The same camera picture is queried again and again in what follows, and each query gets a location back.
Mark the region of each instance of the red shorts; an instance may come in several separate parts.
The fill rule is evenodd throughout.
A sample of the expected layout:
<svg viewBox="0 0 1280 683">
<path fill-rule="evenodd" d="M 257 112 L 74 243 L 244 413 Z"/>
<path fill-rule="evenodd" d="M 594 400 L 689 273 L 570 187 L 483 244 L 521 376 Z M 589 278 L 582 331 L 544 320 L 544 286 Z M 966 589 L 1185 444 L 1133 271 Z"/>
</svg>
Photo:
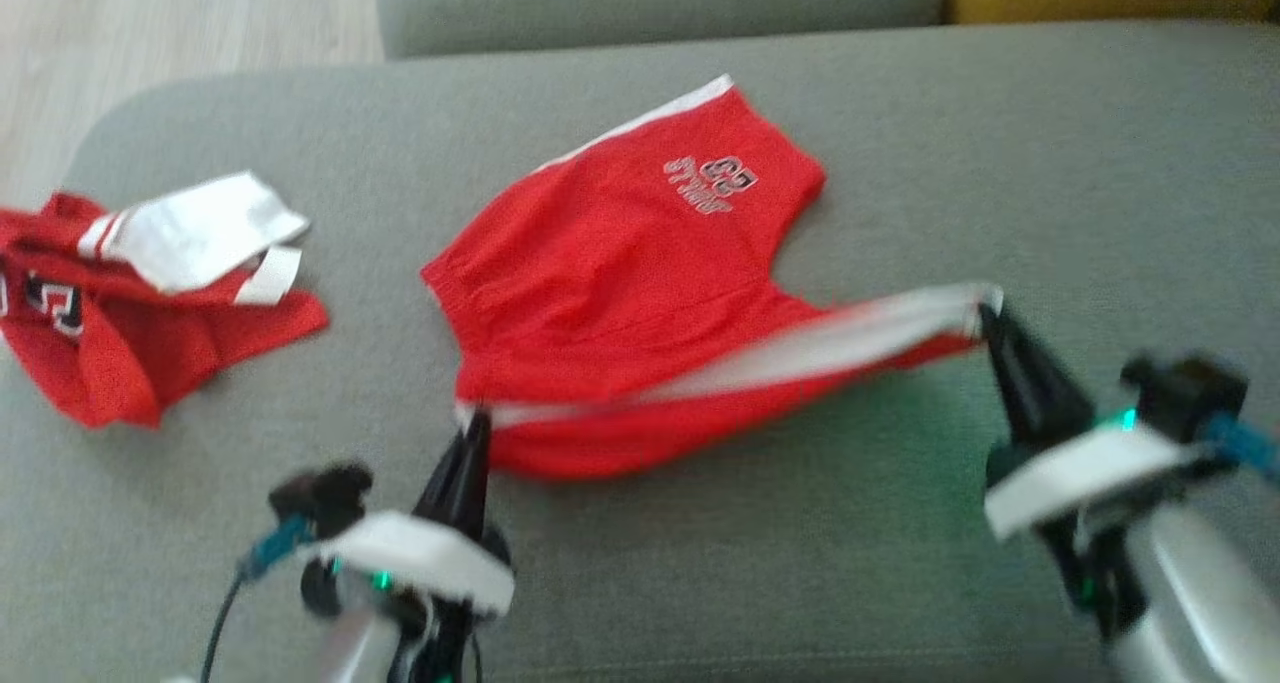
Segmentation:
<svg viewBox="0 0 1280 683">
<path fill-rule="evenodd" d="M 728 77 L 544 164 L 422 269 L 493 464 L 644 469 L 883 367 L 972 345 L 992 287 L 818 310 L 769 278 L 826 180 Z"/>
</svg>

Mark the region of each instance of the sofa cushion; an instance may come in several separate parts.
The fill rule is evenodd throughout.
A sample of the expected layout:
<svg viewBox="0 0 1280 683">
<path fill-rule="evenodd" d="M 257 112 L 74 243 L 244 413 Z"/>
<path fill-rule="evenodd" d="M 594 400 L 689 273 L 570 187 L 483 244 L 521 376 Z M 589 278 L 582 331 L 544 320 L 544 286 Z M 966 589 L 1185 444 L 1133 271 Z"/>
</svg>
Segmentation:
<svg viewBox="0 0 1280 683">
<path fill-rule="evenodd" d="M 0 370 L 5 679 L 195 670 L 268 490 L 357 455 L 407 506 L 452 434 L 457 350 L 417 278 L 544 160 L 730 72 L 826 164 L 776 276 L 818 304 L 989 279 L 1103 409 L 1130 352 L 1207 347 L 1280 409 L 1280 29 L 920 28 L 444 58 L 179 83 L 104 118 L 67 178 L 110 206 L 252 168 L 314 226 L 314 340 L 247 361 L 159 432 L 84 432 Z M 518 565 L 493 680 L 1098 680 L 1033 541 L 997 546 L 983 356 L 847 388 L 649 475 L 498 477 Z M 1202 504 L 1280 590 L 1275 500 Z M 297 569 L 248 590 L 219 679 L 307 680 Z"/>
<path fill-rule="evenodd" d="M 925 26 L 942 0 L 378 0 L 389 58 Z"/>
</svg>

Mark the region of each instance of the embroidered logo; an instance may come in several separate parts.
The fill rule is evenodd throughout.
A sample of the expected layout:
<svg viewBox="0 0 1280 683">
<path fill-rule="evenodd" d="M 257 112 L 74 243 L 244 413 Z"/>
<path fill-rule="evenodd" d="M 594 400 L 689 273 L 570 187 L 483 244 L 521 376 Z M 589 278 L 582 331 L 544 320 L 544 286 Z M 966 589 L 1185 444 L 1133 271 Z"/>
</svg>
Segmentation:
<svg viewBox="0 0 1280 683">
<path fill-rule="evenodd" d="M 676 192 L 685 198 L 685 203 L 703 215 L 730 212 L 733 206 L 727 197 L 739 194 L 759 180 L 750 168 L 732 155 L 704 162 L 700 168 L 692 156 L 686 155 L 663 165 L 662 171 L 667 174 L 667 182 L 676 185 Z"/>
</svg>

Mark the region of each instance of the red fabric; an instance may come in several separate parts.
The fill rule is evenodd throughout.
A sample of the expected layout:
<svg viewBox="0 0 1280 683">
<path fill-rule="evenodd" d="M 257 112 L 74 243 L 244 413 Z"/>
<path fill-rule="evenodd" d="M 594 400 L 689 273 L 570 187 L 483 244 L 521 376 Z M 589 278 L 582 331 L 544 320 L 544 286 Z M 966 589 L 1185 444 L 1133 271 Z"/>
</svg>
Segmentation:
<svg viewBox="0 0 1280 683">
<path fill-rule="evenodd" d="M 700 214 L 668 162 L 756 182 Z M 820 165 L 736 91 L 604 139 L 499 194 L 422 278 L 453 324 L 462 400 L 608 402 L 819 315 L 769 279 Z"/>
<path fill-rule="evenodd" d="M 493 464 L 558 478 L 644 469 L 867 373 L 620 400 L 832 313 L 769 278 L 786 229 L 824 182 L 814 159 L 728 90 L 499 194 L 422 269 L 462 349 L 458 400 L 602 408 L 498 428 Z M 969 342 L 928 342 L 886 365 L 959 347 Z"/>
<path fill-rule="evenodd" d="M 40 214 L 0 210 L 0 331 L 55 408 L 88 427 L 114 420 L 156 427 L 212 373 L 329 322 L 307 292 L 288 292 L 275 306 L 233 304 L 246 270 L 161 295 L 127 263 L 79 258 L 79 238 L 104 214 L 73 194 L 55 194 Z M 42 313 L 28 301 L 32 278 L 60 304 L 68 303 L 63 288 L 72 288 L 78 336 L 54 326 L 55 310 Z"/>
</svg>

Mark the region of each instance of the black cable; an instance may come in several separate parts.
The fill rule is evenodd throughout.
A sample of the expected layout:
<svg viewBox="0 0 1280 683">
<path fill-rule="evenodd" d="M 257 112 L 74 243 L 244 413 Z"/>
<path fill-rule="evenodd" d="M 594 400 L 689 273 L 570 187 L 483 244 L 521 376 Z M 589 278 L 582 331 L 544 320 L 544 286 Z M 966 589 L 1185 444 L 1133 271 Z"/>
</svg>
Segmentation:
<svg viewBox="0 0 1280 683">
<path fill-rule="evenodd" d="M 475 683 L 484 683 L 484 669 L 480 666 L 480 637 L 475 633 L 471 634 L 471 655 L 475 656 L 476 661 Z"/>
<path fill-rule="evenodd" d="M 227 591 L 227 597 L 223 599 L 223 608 L 218 610 L 218 619 L 214 620 L 214 632 L 209 634 L 209 646 L 205 647 L 205 665 L 200 669 L 200 683 L 209 683 L 210 674 L 214 671 L 214 654 L 218 652 L 218 640 L 223 637 L 223 625 L 227 623 L 227 614 L 232 611 L 232 604 L 236 602 L 236 595 L 243 583 L 244 574 L 237 573 L 236 581 L 232 582 L 232 588 Z"/>
</svg>

